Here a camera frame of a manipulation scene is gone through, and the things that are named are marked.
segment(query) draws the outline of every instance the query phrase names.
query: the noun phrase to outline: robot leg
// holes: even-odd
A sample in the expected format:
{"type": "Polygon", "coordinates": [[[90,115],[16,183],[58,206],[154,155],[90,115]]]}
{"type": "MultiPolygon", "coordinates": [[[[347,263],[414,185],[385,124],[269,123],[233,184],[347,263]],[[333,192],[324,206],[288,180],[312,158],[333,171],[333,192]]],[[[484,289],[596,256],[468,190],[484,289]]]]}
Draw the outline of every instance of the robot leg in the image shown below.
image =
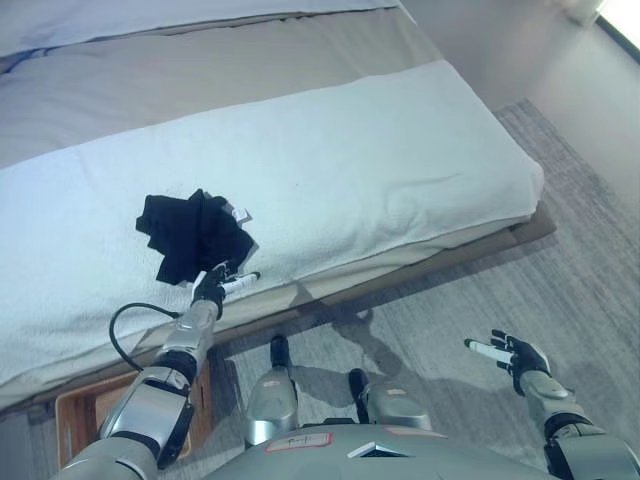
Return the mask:
{"type": "Polygon", "coordinates": [[[251,392],[247,408],[245,445],[258,445],[274,436],[298,428],[298,396],[289,377],[289,347],[286,338],[271,340],[270,371],[251,392]]]}
{"type": "Polygon", "coordinates": [[[425,408],[394,383],[369,383],[360,369],[349,373],[349,383],[361,423],[431,430],[431,421],[425,408]],[[366,416],[362,415],[362,410],[366,412],[366,416]]]}

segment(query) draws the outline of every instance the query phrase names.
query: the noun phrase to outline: white bedding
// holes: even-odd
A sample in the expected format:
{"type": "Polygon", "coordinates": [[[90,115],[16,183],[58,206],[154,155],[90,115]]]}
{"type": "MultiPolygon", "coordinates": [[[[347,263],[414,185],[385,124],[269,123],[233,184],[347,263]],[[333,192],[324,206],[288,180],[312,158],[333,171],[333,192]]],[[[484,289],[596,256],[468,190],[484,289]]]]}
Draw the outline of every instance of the white bedding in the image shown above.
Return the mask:
{"type": "MultiPolygon", "coordinates": [[[[399,245],[521,220],[542,183],[444,61],[21,162],[0,171],[0,251],[10,252],[0,275],[11,279],[0,297],[0,384],[104,345],[123,303],[188,304],[188,291],[154,281],[161,256],[134,230],[146,194],[202,187],[247,208],[260,248],[245,270],[263,274],[255,294],[399,245]]],[[[141,315],[121,332],[162,321],[141,315]]]]}
{"type": "Polygon", "coordinates": [[[0,57],[174,25],[397,5],[397,0],[5,0],[0,4],[0,57]]]}

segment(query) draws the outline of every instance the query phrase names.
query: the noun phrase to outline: label sticker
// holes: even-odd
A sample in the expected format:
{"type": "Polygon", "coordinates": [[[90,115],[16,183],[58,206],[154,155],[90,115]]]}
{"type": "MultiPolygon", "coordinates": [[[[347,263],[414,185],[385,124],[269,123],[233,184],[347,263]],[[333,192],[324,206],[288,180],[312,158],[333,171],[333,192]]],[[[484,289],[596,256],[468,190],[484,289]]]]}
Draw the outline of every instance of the label sticker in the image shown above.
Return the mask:
{"type": "Polygon", "coordinates": [[[318,448],[326,447],[333,441],[331,433],[307,433],[304,435],[293,435],[271,442],[265,452],[275,453],[298,448],[318,448]]]}

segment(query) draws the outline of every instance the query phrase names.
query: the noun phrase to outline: black cable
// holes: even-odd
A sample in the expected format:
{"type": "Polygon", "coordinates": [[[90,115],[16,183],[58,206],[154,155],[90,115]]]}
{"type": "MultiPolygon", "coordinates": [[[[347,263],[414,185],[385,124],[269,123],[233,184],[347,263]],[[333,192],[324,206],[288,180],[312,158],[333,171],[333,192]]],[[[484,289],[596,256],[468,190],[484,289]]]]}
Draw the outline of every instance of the black cable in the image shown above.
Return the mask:
{"type": "Polygon", "coordinates": [[[165,310],[164,308],[158,307],[157,305],[152,305],[150,303],[143,303],[143,302],[127,303],[126,305],[120,307],[118,310],[115,311],[115,313],[111,317],[111,321],[109,322],[109,339],[111,340],[111,345],[113,345],[113,348],[116,349],[116,352],[120,354],[120,356],[125,362],[127,362],[135,370],[141,372],[142,367],[138,365],[136,362],[134,362],[133,359],[129,355],[127,355],[127,353],[124,350],[122,350],[122,347],[120,347],[120,344],[118,343],[118,339],[116,338],[116,334],[115,334],[116,320],[118,319],[120,314],[125,310],[128,310],[130,308],[136,308],[136,307],[155,310],[156,312],[163,313],[173,319],[178,318],[182,314],[178,312],[172,312],[170,310],[165,310]]]}

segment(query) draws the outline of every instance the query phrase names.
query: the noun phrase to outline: wooden tray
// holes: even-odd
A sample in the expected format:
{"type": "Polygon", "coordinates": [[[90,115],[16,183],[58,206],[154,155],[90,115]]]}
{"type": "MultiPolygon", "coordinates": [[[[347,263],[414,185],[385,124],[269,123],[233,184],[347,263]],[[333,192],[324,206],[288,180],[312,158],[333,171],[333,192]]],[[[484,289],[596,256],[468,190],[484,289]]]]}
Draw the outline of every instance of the wooden tray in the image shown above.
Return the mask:
{"type": "MultiPolygon", "coordinates": [[[[67,392],[56,398],[56,430],[58,466],[62,468],[80,451],[96,440],[98,429],[107,413],[133,383],[137,372],[110,378],[67,392]]],[[[191,390],[195,407],[191,427],[178,458],[184,458],[200,447],[212,429],[211,379],[209,362],[191,390]]]]}

